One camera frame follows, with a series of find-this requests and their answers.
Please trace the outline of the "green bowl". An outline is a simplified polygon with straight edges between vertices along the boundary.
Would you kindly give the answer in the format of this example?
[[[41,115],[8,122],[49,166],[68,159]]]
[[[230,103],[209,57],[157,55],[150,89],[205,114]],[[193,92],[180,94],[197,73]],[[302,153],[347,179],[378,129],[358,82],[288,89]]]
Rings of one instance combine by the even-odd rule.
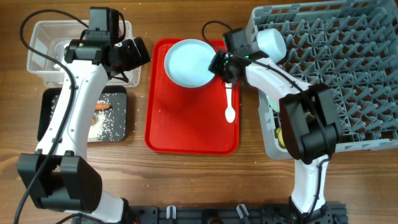
[[[278,100],[273,100],[269,95],[267,95],[267,100],[269,103],[269,106],[277,113],[280,112],[280,106],[279,106],[279,101]]]

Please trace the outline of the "light blue bowl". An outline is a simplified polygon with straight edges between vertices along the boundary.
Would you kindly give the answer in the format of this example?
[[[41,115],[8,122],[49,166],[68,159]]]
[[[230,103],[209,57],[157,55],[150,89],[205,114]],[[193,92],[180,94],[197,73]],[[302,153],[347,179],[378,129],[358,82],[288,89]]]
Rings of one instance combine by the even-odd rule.
[[[286,56],[286,44],[277,29],[261,30],[257,34],[259,50],[266,53],[274,63],[280,62]]]

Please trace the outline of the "yellow cup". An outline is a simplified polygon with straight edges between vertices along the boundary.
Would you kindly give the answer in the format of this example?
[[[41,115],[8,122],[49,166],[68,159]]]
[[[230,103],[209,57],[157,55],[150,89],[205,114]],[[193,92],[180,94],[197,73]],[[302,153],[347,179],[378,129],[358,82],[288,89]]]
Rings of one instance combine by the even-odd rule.
[[[285,142],[282,135],[282,128],[279,127],[275,130],[275,138],[278,140],[278,144],[282,149],[285,149]]]

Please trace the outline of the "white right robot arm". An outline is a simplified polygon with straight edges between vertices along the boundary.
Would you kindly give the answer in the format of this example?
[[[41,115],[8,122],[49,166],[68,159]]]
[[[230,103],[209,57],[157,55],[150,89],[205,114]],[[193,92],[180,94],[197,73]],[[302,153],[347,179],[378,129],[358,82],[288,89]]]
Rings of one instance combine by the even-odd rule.
[[[277,65],[286,55],[279,31],[263,30],[257,38],[260,46],[254,50],[242,28],[225,32],[226,49],[217,52],[209,70],[228,83],[245,79],[279,113],[285,148],[295,160],[289,220],[313,222],[326,214],[326,169],[342,136],[333,95],[327,85],[303,82]]]

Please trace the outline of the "white plastic spoon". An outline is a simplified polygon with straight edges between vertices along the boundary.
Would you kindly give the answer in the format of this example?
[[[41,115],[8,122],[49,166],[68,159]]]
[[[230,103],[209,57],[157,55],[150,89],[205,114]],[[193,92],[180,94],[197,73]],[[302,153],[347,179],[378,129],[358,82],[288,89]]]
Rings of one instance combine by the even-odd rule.
[[[236,116],[236,112],[232,106],[232,87],[233,85],[231,83],[225,83],[227,107],[225,109],[224,115],[229,123],[233,123]]]

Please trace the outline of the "large light blue plate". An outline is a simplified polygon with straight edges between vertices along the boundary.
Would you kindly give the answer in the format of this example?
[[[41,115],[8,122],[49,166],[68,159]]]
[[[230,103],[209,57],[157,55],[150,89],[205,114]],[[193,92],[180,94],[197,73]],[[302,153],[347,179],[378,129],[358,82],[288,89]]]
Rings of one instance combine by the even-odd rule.
[[[167,51],[164,58],[165,72],[178,86],[204,86],[215,77],[208,69],[215,55],[213,47],[202,40],[181,40]]]

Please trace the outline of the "brown food scrap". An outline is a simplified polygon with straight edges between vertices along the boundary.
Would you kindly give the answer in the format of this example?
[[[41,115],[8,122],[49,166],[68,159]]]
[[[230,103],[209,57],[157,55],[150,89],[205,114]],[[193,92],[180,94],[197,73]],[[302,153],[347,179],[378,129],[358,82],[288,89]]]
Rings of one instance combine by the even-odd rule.
[[[92,126],[95,125],[98,121],[99,121],[99,118],[97,116],[94,116],[93,119],[92,119],[91,125]]]

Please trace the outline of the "white rice pile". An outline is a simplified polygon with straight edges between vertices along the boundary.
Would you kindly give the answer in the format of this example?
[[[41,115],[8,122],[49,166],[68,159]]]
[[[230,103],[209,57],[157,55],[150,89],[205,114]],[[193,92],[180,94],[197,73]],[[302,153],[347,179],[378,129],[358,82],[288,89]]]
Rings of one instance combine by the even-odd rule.
[[[94,112],[99,121],[90,126],[88,142],[122,141],[126,135],[127,94],[102,93],[98,103],[109,103],[111,108]]]

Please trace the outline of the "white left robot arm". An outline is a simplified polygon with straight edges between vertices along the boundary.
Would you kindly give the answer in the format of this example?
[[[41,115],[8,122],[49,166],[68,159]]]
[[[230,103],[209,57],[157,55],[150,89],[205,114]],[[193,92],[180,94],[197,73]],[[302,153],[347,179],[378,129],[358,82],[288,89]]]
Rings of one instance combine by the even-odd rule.
[[[125,198],[103,189],[87,161],[87,142],[95,108],[112,79],[128,82],[126,72],[150,61],[140,37],[128,39],[124,16],[92,7],[80,38],[65,48],[59,66],[63,87],[52,120],[32,154],[21,154],[17,171],[26,187],[22,201],[39,209],[65,212],[97,223],[138,223]]]

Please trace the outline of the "orange carrot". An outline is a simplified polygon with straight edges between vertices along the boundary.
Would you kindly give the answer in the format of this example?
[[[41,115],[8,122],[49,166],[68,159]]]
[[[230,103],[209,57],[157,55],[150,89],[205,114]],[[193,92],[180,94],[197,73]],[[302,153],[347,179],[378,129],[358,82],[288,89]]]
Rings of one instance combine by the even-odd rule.
[[[111,105],[109,103],[97,103],[95,110],[109,110]]]

